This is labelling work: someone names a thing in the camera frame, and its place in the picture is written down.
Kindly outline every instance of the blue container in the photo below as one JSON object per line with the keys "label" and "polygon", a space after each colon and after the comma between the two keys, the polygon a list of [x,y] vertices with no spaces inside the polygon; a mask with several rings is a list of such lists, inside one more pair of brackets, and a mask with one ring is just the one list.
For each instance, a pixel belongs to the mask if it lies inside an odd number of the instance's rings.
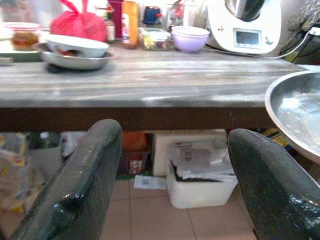
{"label": "blue container", "polygon": [[153,25],[157,21],[157,14],[160,14],[161,10],[157,6],[146,6],[144,9],[142,22],[146,25]]}

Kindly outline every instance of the kitchen counter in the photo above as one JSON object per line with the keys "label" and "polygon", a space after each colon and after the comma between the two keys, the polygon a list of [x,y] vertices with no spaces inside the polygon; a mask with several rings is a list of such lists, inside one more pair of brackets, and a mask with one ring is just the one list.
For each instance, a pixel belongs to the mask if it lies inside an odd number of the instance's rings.
{"label": "kitchen counter", "polygon": [[53,74],[44,62],[0,66],[0,131],[85,130],[101,118],[128,130],[270,127],[267,87],[305,70],[206,49],[187,54],[115,44],[110,52],[111,61],[96,71]]}

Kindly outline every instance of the plastic bag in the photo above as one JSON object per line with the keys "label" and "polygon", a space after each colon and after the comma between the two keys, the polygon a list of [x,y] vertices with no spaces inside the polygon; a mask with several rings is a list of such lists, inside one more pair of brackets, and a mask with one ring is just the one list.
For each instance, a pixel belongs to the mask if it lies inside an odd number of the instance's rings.
{"label": "plastic bag", "polygon": [[60,0],[72,11],[64,11],[60,16],[52,20],[50,33],[92,39],[101,42],[107,40],[107,29],[103,18],[92,12],[87,12],[88,0],[82,0],[83,12],[68,0]]}
{"label": "plastic bag", "polygon": [[32,186],[27,136],[0,133],[0,209],[24,212],[24,203]]}

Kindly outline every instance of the food container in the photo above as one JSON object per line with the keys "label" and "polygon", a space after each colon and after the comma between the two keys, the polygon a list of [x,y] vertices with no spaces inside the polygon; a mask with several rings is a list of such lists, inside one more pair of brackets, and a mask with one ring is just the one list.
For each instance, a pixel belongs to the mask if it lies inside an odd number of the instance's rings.
{"label": "food container", "polygon": [[30,22],[6,22],[4,28],[12,31],[11,44],[16,51],[34,51],[33,44],[40,39],[40,26]]}
{"label": "food container", "polygon": [[169,50],[170,36],[159,28],[139,27],[139,42],[145,50]]}

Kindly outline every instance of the orange bag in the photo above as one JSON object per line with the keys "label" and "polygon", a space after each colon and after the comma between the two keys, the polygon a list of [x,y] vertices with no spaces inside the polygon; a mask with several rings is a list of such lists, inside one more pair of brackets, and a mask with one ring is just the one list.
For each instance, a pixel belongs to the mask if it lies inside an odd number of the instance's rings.
{"label": "orange bag", "polygon": [[142,131],[123,131],[122,150],[124,153],[143,152],[148,149],[147,135]]}
{"label": "orange bag", "polygon": [[87,12],[88,0],[82,0],[83,13],[68,0],[60,0],[72,11],[64,11],[60,16],[52,20],[50,33],[57,35],[73,36],[92,39],[101,42],[107,40],[107,29],[102,17],[92,12]]}

